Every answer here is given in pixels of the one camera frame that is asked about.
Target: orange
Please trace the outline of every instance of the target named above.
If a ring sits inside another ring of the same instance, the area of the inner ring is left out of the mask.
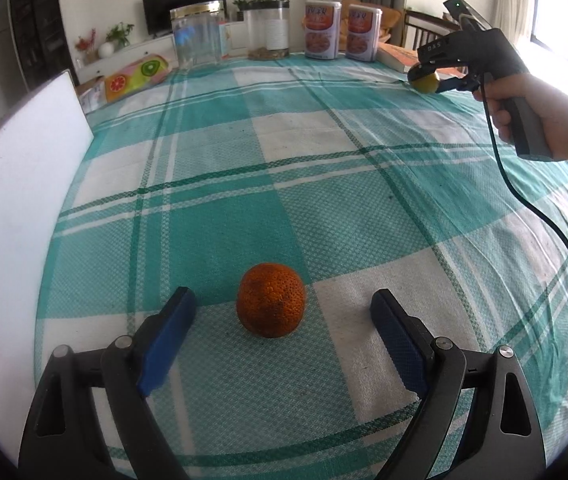
[[[258,264],[241,278],[237,317],[250,332],[282,337],[297,328],[304,315],[304,283],[290,267]]]

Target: plastic jar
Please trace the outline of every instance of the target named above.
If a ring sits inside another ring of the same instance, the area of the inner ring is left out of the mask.
[[[351,5],[349,32],[346,36],[346,57],[359,61],[374,61],[381,22],[382,9]]]
[[[228,56],[222,0],[173,9],[171,25],[180,70],[219,63]]]
[[[304,17],[306,57],[335,59],[339,50],[341,4],[307,0]]]
[[[251,2],[244,11],[248,25],[248,58],[280,59],[289,54],[287,1]]]

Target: canned food can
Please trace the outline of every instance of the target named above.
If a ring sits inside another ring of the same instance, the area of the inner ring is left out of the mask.
[[[306,57],[335,59],[339,50],[341,4],[323,0],[307,0],[305,25]]]
[[[382,9],[351,5],[346,36],[346,57],[358,61],[374,61],[379,41]]]

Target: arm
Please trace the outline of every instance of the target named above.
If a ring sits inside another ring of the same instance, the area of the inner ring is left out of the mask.
[[[474,93],[481,101],[481,92]],[[499,130],[499,137],[510,142],[510,114],[501,108],[499,100],[525,97],[541,117],[544,134],[555,160],[568,159],[568,96],[530,74],[518,74],[497,79],[486,85],[488,109]]]

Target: fruit print cushion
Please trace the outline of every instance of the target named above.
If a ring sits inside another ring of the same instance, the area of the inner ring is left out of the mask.
[[[104,80],[106,101],[112,103],[161,83],[171,71],[167,60],[157,54],[149,54]]]

